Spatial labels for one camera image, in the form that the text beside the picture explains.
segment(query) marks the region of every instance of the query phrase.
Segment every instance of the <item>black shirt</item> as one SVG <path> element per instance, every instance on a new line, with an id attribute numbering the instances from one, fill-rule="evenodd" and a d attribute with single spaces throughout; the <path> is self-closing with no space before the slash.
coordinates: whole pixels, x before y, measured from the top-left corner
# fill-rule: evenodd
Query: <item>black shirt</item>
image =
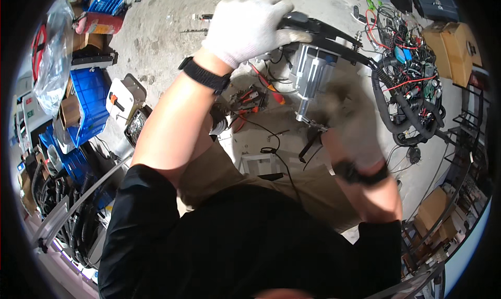
<path id="1" fill-rule="evenodd" d="M 400 226 L 359 226 L 352 245 L 291 198 L 252 185 L 179 217 L 176 190 L 136 165 L 122 181 L 99 267 L 102 298 L 249 298 L 301 289 L 363 298 L 400 282 Z"/>

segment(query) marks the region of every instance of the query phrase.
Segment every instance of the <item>forearm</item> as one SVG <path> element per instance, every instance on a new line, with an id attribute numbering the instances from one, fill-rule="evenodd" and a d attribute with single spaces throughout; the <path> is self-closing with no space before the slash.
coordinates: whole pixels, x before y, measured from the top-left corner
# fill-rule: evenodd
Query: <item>forearm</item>
<path id="1" fill-rule="evenodd" d="M 329 153 L 333 167 L 341 160 L 349 160 L 349 156 L 334 130 L 329 129 L 327 133 L 322 135 L 322 144 Z M 359 170 L 359 172 L 370 176 L 379 171 L 384 164 L 385 160 L 381 159 L 376 165 Z M 349 184 L 340 176 L 335 176 L 335 179 L 364 222 L 388 223 L 402 220 L 402 202 L 398 194 L 397 183 L 392 176 L 371 187 Z"/>
<path id="2" fill-rule="evenodd" d="M 227 64 L 203 48 L 193 60 L 219 76 L 232 71 Z M 145 164 L 177 186 L 215 98 L 213 89 L 180 73 L 146 121 L 132 165 Z"/>

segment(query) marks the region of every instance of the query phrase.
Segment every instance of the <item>white work glove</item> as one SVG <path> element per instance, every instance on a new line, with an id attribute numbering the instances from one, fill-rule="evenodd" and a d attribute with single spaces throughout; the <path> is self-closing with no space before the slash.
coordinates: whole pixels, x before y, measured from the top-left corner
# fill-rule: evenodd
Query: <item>white work glove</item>
<path id="1" fill-rule="evenodd" d="M 351 161 L 358 169 L 384 160 L 377 140 L 374 105 L 360 84 L 360 77 L 333 82 L 326 92 L 328 125 L 335 129 Z"/>
<path id="2" fill-rule="evenodd" d="M 205 49 L 236 69 L 238 65 L 310 34 L 277 26 L 294 6 L 280 0 L 222 0 L 210 22 Z"/>

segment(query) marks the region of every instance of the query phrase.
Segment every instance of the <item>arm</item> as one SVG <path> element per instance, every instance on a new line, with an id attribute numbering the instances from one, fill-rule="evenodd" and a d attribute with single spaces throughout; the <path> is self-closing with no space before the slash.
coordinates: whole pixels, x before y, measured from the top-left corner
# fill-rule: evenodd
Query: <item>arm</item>
<path id="1" fill-rule="evenodd" d="M 335 95 L 329 113 L 327 133 L 322 144 L 329 152 L 332 165 L 341 160 L 354 162 L 360 174 L 371 176 L 384 165 L 385 159 L 376 137 L 374 106 L 357 81 L 342 81 L 330 89 L 349 93 L 350 100 L 337 101 Z M 373 186 L 348 184 L 336 176 L 341 189 L 363 220 L 355 243 L 359 283 L 358 297 L 365 298 L 400 282 L 400 220 L 402 203 L 395 179 L 388 176 Z"/>
<path id="2" fill-rule="evenodd" d="M 329 152 L 332 166 L 349 160 L 360 174 L 374 175 L 384 166 L 385 158 L 377 140 L 374 106 L 365 95 L 360 78 L 332 84 L 327 95 L 331 128 L 322 134 L 322 144 Z M 364 222 L 402 220 L 402 202 L 392 176 L 371 187 L 351 185 L 342 177 L 335 178 Z"/>
<path id="3" fill-rule="evenodd" d="M 335 129 L 330 128 L 327 133 L 322 135 L 322 144 L 330 155 L 333 167 L 341 160 L 350 158 Z M 384 158 L 369 168 L 359 169 L 359 172 L 370 176 L 379 171 L 383 165 Z M 335 179 L 353 208 L 359 213 L 362 221 L 389 223 L 402 220 L 402 202 L 398 194 L 397 183 L 392 176 L 371 187 L 348 184 L 340 176 L 335 176 Z"/>
<path id="4" fill-rule="evenodd" d="M 193 60 L 219 76 L 233 71 L 228 64 L 204 48 L 195 54 Z M 132 165 L 145 164 L 177 186 L 215 98 L 214 90 L 180 73 L 146 121 Z"/>
<path id="5" fill-rule="evenodd" d="M 277 30 L 280 20 L 293 8 L 280 0 L 222 0 L 202 42 L 203 48 L 193 60 L 223 76 L 240 63 L 281 45 L 311 41 L 304 32 Z M 215 98 L 212 89 L 181 73 L 148 118 L 132 165 L 152 167 L 177 186 Z"/>
<path id="6" fill-rule="evenodd" d="M 99 263 L 100 297 L 132 297 L 151 263 L 150 251 L 159 248 L 159 239 L 178 220 L 172 184 L 147 166 L 131 167 L 117 190 L 106 231 Z"/>

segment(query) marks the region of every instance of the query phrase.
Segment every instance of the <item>black wrist strap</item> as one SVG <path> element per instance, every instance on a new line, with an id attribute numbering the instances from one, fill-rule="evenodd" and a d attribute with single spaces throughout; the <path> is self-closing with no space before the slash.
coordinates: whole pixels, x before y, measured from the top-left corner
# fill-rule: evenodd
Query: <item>black wrist strap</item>
<path id="1" fill-rule="evenodd" d="M 348 161 L 341 161 L 332 168 L 336 175 L 343 177 L 348 183 L 360 183 L 366 186 L 372 186 L 389 176 L 388 166 L 384 166 L 371 176 L 360 174 L 355 168 L 354 163 Z"/>
<path id="2" fill-rule="evenodd" d="M 218 76 L 198 66 L 193 61 L 193 57 L 185 58 L 178 68 L 184 70 L 185 74 L 192 80 L 206 87 L 214 89 L 215 95 L 220 95 L 229 85 L 229 77 L 231 73 L 224 76 Z"/>

